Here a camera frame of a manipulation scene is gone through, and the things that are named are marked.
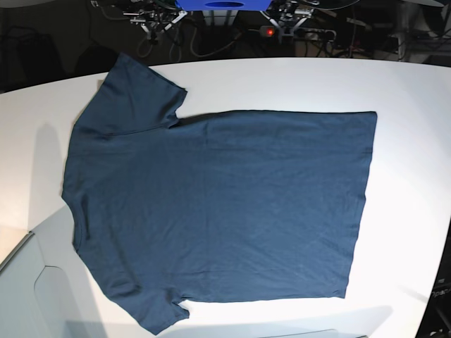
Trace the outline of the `blue plastic box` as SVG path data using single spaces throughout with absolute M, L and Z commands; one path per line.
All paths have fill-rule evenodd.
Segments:
M 265 11 L 271 0 L 177 0 L 186 11 Z

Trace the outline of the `black power strip red light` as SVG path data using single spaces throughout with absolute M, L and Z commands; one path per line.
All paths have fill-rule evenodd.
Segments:
M 298 27 L 288 30 L 282 30 L 272 25 L 261 26 L 257 32 L 262 37 L 276 37 L 277 39 L 283 38 L 296 38 L 307 39 L 311 41 L 325 40 L 327 42 L 334 41 L 337 33 L 334 30 L 312 28 L 312 27 Z

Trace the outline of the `dark blue T-shirt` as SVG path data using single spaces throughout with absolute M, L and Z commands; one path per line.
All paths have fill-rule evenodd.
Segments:
M 185 300 L 344 297 L 376 113 L 180 119 L 186 95 L 122 54 L 73 127 L 62 197 L 104 295 L 153 334 Z

